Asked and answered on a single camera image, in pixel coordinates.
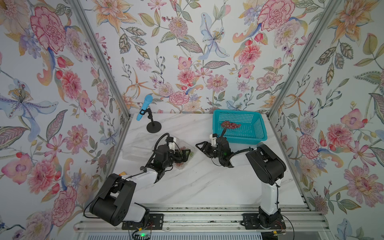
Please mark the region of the teal plastic mesh basket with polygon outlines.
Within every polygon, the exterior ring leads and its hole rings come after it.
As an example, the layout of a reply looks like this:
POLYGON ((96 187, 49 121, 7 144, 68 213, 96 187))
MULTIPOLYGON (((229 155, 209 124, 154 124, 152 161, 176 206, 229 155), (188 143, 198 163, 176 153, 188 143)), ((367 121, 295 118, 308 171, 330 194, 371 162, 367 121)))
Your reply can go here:
POLYGON ((234 144, 256 145, 268 139, 262 115, 247 111, 215 110, 213 133, 234 144))

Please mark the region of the green grape bunch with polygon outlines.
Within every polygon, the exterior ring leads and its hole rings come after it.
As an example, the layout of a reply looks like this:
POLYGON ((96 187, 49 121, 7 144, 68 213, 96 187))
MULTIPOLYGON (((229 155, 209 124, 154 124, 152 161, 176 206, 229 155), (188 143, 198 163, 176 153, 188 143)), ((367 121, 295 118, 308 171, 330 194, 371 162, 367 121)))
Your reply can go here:
POLYGON ((194 155, 195 155, 194 151, 186 150, 186 157, 187 157, 188 161, 191 160, 194 157, 194 155))

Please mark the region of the red grape bunch front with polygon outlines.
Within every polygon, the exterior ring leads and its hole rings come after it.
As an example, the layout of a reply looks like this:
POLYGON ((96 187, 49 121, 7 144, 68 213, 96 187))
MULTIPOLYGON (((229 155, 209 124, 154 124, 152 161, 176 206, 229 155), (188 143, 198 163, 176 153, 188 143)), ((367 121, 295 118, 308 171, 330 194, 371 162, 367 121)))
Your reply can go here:
POLYGON ((174 166, 178 169, 183 169, 187 165, 187 162, 174 163, 174 166))

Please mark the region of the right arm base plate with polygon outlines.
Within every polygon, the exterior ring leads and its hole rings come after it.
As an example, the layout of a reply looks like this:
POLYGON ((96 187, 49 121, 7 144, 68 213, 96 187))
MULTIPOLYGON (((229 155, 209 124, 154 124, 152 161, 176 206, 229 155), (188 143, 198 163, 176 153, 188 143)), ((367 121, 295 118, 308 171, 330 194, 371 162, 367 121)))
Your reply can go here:
POLYGON ((283 216, 276 212, 274 215, 250 213, 242 214, 243 220, 241 225, 246 228, 246 230, 285 230, 286 224, 283 219, 283 216))

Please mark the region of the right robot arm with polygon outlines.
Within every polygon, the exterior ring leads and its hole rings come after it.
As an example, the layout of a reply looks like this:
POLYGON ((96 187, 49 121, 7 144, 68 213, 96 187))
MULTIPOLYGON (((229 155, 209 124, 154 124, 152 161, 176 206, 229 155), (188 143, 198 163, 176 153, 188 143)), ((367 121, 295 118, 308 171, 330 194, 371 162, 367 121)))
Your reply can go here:
POLYGON ((285 230, 286 224, 279 207, 279 188, 287 170, 284 161, 263 143, 258 143, 255 148, 233 152, 224 134, 212 134, 210 139, 210 142, 196 144, 197 149, 210 159, 218 159, 220 166, 225 168, 251 166, 261 182, 262 200, 258 212, 242 214, 240 224, 246 230, 285 230))

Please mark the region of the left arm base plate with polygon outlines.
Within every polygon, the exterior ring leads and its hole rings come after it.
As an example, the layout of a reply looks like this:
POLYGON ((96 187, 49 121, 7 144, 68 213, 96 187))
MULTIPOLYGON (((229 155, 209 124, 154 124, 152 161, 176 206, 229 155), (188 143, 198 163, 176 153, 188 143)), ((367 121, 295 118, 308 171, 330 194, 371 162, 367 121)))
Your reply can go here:
POLYGON ((164 214, 146 213, 140 222, 125 221, 122 230, 162 230, 164 224, 164 214))

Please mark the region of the red grape bunch back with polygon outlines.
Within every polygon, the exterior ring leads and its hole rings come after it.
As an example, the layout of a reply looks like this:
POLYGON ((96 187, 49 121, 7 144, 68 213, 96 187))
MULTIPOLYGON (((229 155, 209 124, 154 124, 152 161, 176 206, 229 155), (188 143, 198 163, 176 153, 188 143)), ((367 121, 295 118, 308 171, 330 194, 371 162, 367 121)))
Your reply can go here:
POLYGON ((230 129, 230 130, 234 130, 234 129, 240 128, 241 124, 232 123, 230 121, 224 121, 221 123, 221 127, 226 128, 226 129, 230 129))

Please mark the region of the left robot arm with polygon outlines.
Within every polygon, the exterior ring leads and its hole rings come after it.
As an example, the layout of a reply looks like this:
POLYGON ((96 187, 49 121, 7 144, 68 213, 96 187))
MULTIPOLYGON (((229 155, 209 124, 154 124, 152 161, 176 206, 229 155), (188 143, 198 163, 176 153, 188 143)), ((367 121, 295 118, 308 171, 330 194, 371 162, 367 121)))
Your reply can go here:
POLYGON ((136 189, 158 183, 167 172, 186 164, 192 153, 191 148, 180 147, 177 138, 163 134, 138 174, 107 177, 88 205, 92 217, 115 227, 120 223, 129 223, 138 229, 150 226, 150 209, 134 202, 136 189))

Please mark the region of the clear clamshell container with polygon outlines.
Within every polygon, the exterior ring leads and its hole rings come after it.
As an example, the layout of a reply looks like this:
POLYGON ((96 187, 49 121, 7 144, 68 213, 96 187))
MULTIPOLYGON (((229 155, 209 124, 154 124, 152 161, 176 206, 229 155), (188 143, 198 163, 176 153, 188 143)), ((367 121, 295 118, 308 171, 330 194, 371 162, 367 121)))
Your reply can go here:
POLYGON ((179 170, 184 169, 194 158, 197 148, 187 142, 176 139, 175 142, 175 161, 173 166, 179 170))
POLYGON ((122 158, 127 161, 145 164, 153 154, 155 143, 160 135, 139 133, 131 143, 122 148, 122 158))

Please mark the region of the red grape bunch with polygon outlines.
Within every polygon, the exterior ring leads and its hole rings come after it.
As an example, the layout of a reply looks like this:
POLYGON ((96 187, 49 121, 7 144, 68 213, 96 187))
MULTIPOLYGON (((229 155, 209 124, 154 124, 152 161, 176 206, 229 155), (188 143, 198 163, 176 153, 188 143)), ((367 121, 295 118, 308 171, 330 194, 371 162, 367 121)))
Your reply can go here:
POLYGON ((221 123, 221 127, 226 128, 226 129, 230 129, 230 130, 234 130, 234 129, 240 128, 241 124, 232 123, 230 121, 224 121, 221 123))
POLYGON ((174 163, 174 166, 178 169, 183 169, 187 165, 187 162, 174 163))

